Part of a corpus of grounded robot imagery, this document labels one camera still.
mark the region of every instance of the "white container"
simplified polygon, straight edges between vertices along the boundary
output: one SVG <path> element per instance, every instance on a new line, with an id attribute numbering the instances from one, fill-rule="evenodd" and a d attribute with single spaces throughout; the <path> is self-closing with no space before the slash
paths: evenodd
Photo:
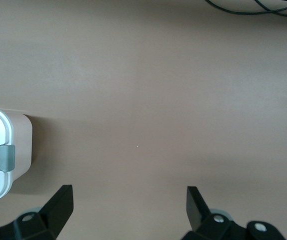
<path id="1" fill-rule="evenodd" d="M 33 127 L 23 114 L 0 111 L 0 198 L 30 168 Z"/>

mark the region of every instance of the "floor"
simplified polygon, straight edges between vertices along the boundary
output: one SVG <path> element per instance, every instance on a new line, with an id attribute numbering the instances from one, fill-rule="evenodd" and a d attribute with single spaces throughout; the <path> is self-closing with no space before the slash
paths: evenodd
<path id="1" fill-rule="evenodd" d="M 0 1 L 0 109 L 33 125 L 0 226 L 73 185 L 59 240 L 181 239 L 187 186 L 287 239 L 287 18 L 204 2 Z"/>

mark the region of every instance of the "metal bolt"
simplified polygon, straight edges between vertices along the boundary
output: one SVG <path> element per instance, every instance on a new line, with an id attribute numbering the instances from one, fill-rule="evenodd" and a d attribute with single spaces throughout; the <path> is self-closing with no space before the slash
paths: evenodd
<path id="1" fill-rule="evenodd" d="M 22 218 L 22 221 L 23 221 L 23 222 L 28 222 L 28 221 L 30 221 L 31 219 L 33 219 L 34 216 L 35 216 L 34 214 L 29 214 L 29 215 L 27 215 L 27 216 L 24 216 L 24 217 Z"/>
<path id="2" fill-rule="evenodd" d="M 263 225 L 262 223 L 257 222 L 254 224 L 254 227 L 255 227 L 255 229 L 257 229 L 260 232 L 267 232 L 266 226 Z"/>
<path id="3" fill-rule="evenodd" d="M 222 217 L 222 216 L 220 216 L 220 215 L 215 215 L 214 217 L 213 217 L 213 219 L 217 222 L 217 223 L 223 223 L 225 220 L 224 220 L 224 218 Z"/>

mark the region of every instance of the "black cable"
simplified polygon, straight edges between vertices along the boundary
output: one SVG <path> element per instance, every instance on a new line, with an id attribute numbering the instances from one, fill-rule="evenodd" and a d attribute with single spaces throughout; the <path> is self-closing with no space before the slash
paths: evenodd
<path id="1" fill-rule="evenodd" d="M 221 6 L 216 5 L 211 0 L 205 0 L 209 5 L 213 6 L 216 9 L 219 9 L 221 11 L 224 11 L 229 14 L 235 14 L 235 15 L 261 15 L 261 14 L 276 14 L 279 16 L 287 17 L 287 14 L 280 13 L 281 11 L 287 10 L 287 7 L 279 8 L 271 10 L 268 7 L 266 7 L 264 4 L 262 4 L 259 0 L 254 0 L 260 7 L 265 9 L 265 11 L 256 11 L 256 12 L 243 12 L 243 11 L 232 11 L 226 8 L 223 8 Z"/>
<path id="2" fill-rule="evenodd" d="M 262 7 L 263 9 L 265 9 L 266 11 L 271 11 L 267 6 L 265 6 L 261 1 L 259 0 L 254 0 L 260 7 Z M 276 14 L 279 16 L 283 16 L 283 17 L 287 17 L 287 14 L 284 13 L 280 13 L 280 12 L 272 12 L 272 14 Z"/>

